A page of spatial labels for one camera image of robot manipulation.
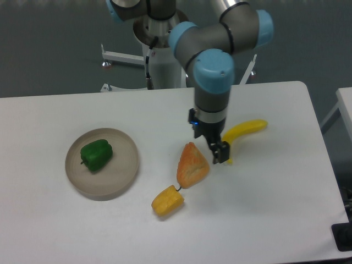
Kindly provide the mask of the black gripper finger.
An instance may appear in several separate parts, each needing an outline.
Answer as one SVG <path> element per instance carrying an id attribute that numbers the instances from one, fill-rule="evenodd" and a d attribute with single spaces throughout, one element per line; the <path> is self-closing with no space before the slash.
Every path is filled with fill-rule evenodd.
<path id="1" fill-rule="evenodd" d="M 220 141 L 212 146 L 213 164 L 224 163 L 229 160 L 230 145 L 226 141 Z"/>

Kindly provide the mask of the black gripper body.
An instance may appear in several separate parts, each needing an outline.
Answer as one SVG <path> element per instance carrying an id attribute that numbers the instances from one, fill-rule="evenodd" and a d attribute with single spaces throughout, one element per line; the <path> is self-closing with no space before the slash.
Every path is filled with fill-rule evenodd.
<path id="1" fill-rule="evenodd" d="M 188 122 L 194 130 L 194 138 L 204 136 L 210 150 L 217 150 L 221 147 L 221 132 L 224 129 L 225 119 L 216 123 L 206 123 L 201 121 L 196 115 L 195 108 L 189 110 Z"/>

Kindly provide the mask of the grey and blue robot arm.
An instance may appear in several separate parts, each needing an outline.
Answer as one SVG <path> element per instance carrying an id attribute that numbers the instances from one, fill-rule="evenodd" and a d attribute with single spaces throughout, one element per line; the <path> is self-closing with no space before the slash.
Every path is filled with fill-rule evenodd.
<path id="1" fill-rule="evenodd" d="M 233 56 L 269 43 L 274 23 L 265 10 L 247 1 L 213 1 L 217 22 L 199 27 L 188 21 L 176 1 L 107 1 L 117 22 L 132 20 L 144 46 L 141 64 L 149 90 L 179 87 L 186 75 L 194 88 L 188 121 L 196 138 L 203 136 L 214 163 L 229 160 L 229 142 L 221 139 L 231 86 Z"/>

